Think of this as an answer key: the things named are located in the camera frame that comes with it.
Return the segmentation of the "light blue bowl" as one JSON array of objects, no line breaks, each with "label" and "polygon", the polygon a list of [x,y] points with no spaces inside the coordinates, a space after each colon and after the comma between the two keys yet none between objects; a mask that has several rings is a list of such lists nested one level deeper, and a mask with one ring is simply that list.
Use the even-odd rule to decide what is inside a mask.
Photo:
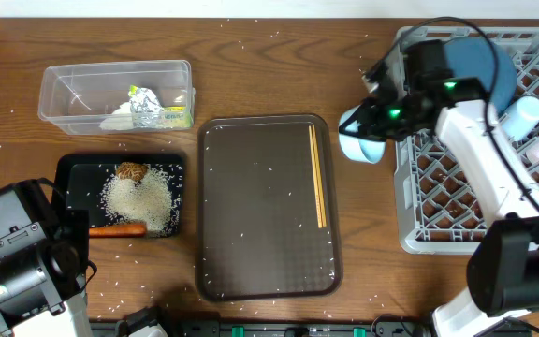
[{"label": "light blue bowl", "polygon": [[339,134],[339,144],[348,159],[368,164],[377,164],[386,149],[384,142],[358,139],[343,134]]}]

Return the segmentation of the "dark blue plate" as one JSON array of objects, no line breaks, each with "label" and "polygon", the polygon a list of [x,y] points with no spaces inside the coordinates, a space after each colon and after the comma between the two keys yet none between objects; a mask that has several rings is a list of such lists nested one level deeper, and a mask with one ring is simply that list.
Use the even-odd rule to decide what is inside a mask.
[{"label": "dark blue plate", "polygon": [[[447,63],[456,78],[478,78],[489,91],[494,75],[494,59],[488,43],[481,37],[459,37],[445,42]],[[517,73],[509,54],[495,45],[499,67],[491,103],[502,115],[517,89]]]}]

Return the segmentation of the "light blue plastic cup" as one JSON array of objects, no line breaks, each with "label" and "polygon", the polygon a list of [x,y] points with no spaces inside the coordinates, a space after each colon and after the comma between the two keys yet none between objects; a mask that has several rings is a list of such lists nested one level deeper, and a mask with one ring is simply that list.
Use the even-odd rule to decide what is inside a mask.
[{"label": "light blue plastic cup", "polygon": [[523,96],[506,109],[501,126],[510,140],[521,141],[538,123],[539,99],[533,96]]}]

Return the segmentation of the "yellow green snack wrapper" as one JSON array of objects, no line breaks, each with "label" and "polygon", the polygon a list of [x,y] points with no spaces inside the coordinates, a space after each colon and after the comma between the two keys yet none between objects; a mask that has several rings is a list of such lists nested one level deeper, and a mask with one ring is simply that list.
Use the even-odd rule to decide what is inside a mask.
[{"label": "yellow green snack wrapper", "polygon": [[178,106],[166,107],[160,99],[159,101],[164,112],[159,119],[158,127],[149,129],[188,128],[192,126],[192,118],[185,105],[180,103]]}]

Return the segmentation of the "aluminium foil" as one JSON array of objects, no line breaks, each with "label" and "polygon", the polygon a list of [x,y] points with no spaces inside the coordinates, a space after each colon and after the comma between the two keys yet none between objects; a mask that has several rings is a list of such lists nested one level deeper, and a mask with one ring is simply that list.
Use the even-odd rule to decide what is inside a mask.
[{"label": "aluminium foil", "polygon": [[158,127],[164,108],[154,91],[131,85],[128,96],[133,126],[135,128]]}]

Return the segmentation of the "pile of rice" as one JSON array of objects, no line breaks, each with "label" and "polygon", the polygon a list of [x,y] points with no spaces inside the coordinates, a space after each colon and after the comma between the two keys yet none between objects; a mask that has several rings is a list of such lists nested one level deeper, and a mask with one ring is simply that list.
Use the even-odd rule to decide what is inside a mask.
[{"label": "pile of rice", "polygon": [[139,181],[113,174],[99,193],[106,226],[143,224],[148,237],[170,237],[178,231],[182,175],[176,167],[148,167]]}]

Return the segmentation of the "white napkin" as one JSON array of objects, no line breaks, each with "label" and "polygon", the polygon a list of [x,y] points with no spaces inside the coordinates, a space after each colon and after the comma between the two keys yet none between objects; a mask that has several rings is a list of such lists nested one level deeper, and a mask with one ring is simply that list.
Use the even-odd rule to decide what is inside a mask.
[{"label": "white napkin", "polygon": [[134,127],[131,105],[125,102],[119,106],[110,116],[105,118],[99,125],[102,130],[126,131]]}]

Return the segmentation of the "brown dried mushroom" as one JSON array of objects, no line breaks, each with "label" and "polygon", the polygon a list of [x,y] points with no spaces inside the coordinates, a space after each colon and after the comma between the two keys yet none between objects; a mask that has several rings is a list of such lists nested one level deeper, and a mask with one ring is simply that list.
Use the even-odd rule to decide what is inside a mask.
[{"label": "brown dried mushroom", "polygon": [[144,178],[148,170],[149,168],[143,164],[123,162],[115,170],[115,175],[121,180],[131,180],[138,183]]}]

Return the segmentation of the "orange carrot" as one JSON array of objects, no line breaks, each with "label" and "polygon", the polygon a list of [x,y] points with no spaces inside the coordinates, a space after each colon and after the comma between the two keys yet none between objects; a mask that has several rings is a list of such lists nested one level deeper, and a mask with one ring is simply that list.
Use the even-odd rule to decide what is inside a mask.
[{"label": "orange carrot", "polygon": [[146,234],[147,227],[144,223],[126,223],[89,229],[91,238],[144,237]]}]

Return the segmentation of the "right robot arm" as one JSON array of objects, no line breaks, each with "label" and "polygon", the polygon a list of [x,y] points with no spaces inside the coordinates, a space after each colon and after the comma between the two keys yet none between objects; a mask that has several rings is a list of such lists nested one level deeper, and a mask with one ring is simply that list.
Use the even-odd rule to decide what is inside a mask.
[{"label": "right robot arm", "polygon": [[518,158],[490,103],[492,88],[459,77],[443,42],[404,52],[408,91],[398,96],[385,61],[364,73],[368,96],[339,126],[343,136],[383,142],[430,129],[454,155],[488,230],[466,268],[467,285],[432,312],[422,332],[476,336],[539,311],[539,184]]}]

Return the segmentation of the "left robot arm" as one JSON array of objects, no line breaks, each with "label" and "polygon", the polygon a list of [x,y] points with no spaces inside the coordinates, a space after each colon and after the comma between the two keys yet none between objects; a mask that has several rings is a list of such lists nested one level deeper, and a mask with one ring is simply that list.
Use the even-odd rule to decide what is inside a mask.
[{"label": "left robot arm", "polygon": [[88,214],[57,212],[46,178],[0,188],[0,336],[169,336],[157,307],[117,321],[93,322],[86,286],[97,266],[88,258]]}]

